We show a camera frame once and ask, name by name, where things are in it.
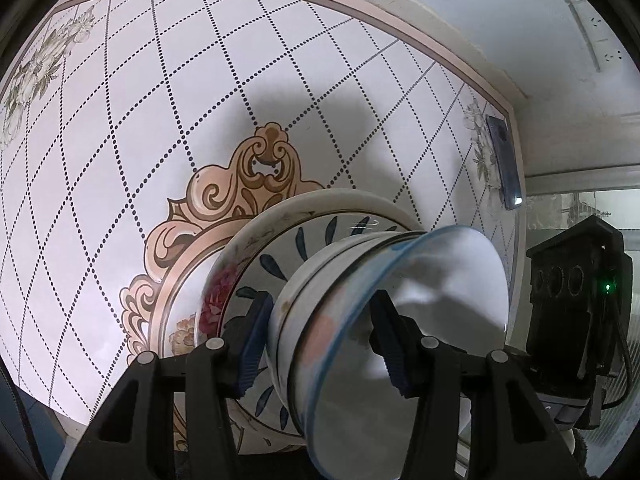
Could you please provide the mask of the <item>blue leaf pattern plate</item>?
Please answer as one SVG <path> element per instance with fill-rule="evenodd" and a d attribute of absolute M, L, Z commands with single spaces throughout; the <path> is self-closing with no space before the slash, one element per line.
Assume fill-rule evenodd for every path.
<path fill-rule="evenodd" d="M 209 274 L 198 340 L 221 336 L 232 320 L 247 314 L 258 292 L 277 298 L 294 272 L 329 244 L 352 235 L 418 229 L 420 224 L 396 207 L 334 208 L 327 212 L 316 208 L 296 220 L 252 220 L 224 248 Z M 294 431 L 274 390 L 265 356 L 258 372 L 252 388 L 230 403 L 230 417 L 265 438 L 299 443 L 302 437 Z"/>

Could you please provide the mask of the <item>blue dotted white bowl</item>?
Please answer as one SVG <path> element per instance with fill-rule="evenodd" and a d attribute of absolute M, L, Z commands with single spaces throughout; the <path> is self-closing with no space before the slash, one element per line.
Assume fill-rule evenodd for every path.
<path fill-rule="evenodd" d="M 406 233 L 311 299 L 288 393 L 327 479 L 397 479 L 423 387 L 423 341 L 484 358 L 501 348 L 509 286 L 488 238 L 466 226 Z"/>

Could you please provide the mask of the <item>dark blue smartphone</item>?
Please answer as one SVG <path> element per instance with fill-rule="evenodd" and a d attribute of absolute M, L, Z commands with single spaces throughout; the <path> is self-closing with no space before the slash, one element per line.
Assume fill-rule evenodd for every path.
<path fill-rule="evenodd" d="M 495 116 L 487 115 L 486 125 L 496 156 L 503 205 L 507 210 L 518 209 L 523 203 L 523 192 L 510 130 L 503 119 Z"/>

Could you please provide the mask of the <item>plain white rimmed bowl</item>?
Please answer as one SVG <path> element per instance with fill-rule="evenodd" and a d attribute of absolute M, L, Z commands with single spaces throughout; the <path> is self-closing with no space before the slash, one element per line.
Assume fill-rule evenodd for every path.
<path fill-rule="evenodd" d="M 303 437 L 303 429 L 293 408 L 293 395 L 288 392 L 288 375 L 296 346 L 317 309 L 319 300 L 313 294 L 319 292 L 322 297 L 358 257 L 399 235 L 397 231 L 373 232 L 329 244 L 294 272 L 274 303 L 268 328 L 267 361 L 274 390 L 299 437 Z"/>

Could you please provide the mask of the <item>white wall power strip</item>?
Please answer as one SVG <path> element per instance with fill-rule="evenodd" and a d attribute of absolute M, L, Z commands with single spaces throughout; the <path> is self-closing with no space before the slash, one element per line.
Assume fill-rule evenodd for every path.
<path fill-rule="evenodd" d="M 588 0 L 563 0 L 585 41 L 590 58 L 601 74 L 620 71 L 625 50 L 603 16 Z"/>

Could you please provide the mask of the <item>large floral ceramic bowl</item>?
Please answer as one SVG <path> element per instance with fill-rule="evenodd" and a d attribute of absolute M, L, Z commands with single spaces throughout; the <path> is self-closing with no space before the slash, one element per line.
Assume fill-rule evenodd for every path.
<path fill-rule="evenodd" d="M 329 188 L 288 198 L 235 234 L 215 260 L 196 316 L 196 340 L 220 337 L 250 310 L 258 292 L 277 298 L 309 258 L 352 235 L 420 231 L 407 211 L 371 193 Z M 257 378 L 240 400 L 228 402 L 235 445 L 241 454 L 288 451 L 304 444 L 271 380 L 262 356 Z"/>

